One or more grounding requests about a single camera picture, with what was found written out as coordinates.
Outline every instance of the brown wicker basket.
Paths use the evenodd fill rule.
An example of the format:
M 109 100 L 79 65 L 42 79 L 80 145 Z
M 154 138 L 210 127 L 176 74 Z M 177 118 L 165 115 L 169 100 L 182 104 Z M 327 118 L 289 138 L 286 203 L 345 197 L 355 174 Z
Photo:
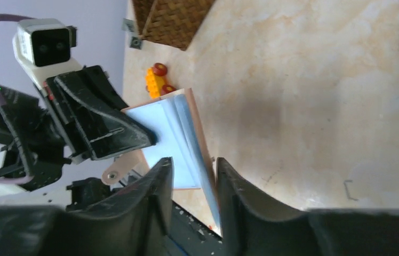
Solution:
M 187 49 L 215 0 L 132 0 L 143 40 Z

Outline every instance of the red wheel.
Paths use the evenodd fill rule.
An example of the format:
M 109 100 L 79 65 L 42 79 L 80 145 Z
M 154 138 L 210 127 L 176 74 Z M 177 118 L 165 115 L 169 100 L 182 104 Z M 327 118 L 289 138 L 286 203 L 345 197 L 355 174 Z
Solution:
M 168 73 L 168 68 L 163 65 L 162 63 L 156 63 L 152 67 L 153 72 L 156 76 L 164 76 L 166 73 Z
M 162 86 L 162 91 L 165 94 L 168 94 L 170 92 L 174 92 L 176 90 L 176 88 L 174 88 L 173 86 L 169 85 L 169 84 L 165 84 L 164 86 Z

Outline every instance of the camera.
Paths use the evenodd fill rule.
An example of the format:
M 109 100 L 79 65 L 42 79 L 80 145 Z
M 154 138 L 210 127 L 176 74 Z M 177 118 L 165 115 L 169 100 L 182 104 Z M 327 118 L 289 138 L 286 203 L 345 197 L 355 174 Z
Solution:
M 36 67 L 63 63 L 71 58 L 71 29 L 57 19 L 29 19 L 18 24 L 22 55 Z

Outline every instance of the woven basket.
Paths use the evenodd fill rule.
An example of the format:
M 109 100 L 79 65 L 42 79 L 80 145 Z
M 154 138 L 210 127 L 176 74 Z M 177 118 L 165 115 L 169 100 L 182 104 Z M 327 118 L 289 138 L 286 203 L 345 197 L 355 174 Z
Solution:
M 141 39 L 187 49 L 215 0 L 132 0 Z

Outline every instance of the gray wall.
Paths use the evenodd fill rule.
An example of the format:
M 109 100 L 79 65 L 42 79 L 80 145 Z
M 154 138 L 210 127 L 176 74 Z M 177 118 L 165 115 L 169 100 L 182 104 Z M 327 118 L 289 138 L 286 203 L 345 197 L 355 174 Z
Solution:
M 101 65 L 121 94 L 125 45 L 121 23 L 126 15 L 126 5 L 126 0 L 0 0 L 0 13 L 56 18 L 65 25 L 76 26 L 78 45 L 73 49 L 73 57 L 87 66 Z M 0 84 L 37 95 L 30 79 L 14 59 L 11 39 L 16 29 L 15 23 L 0 22 Z M 62 180 L 100 174 L 110 163 L 111 160 L 107 160 L 68 166 Z

